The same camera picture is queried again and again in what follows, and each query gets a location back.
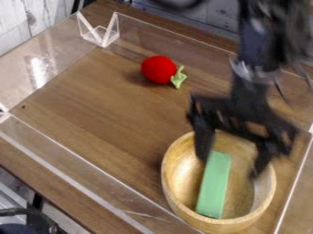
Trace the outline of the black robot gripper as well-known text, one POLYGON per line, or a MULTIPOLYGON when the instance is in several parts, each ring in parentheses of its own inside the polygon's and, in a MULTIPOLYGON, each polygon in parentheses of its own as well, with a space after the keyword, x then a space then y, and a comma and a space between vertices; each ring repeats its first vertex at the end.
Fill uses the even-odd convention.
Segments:
POLYGON ((188 119, 195 130, 197 157, 209 158, 217 130, 224 130, 257 144, 257 157, 251 172, 257 177, 275 157, 292 151, 298 130, 272 109, 269 86, 236 80, 227 97, 191 95, 188 119))

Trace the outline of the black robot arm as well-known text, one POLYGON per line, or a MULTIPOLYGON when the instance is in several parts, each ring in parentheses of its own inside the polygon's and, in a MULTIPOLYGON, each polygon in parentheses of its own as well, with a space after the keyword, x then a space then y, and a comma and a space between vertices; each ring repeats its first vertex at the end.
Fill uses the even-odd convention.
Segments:
POLYGON ((287 65, 299 74, 313 39, 310 0, 239 0, 240 44, 231 59, 233 85, 228 97, 191 96, 188 118, 195 131, 196 155, 209 158, 219 129, 247 138, 259 154, 251 177, 259 176, 275 157, 292 151, 298 129, 272 109, 267 93, 287 65))

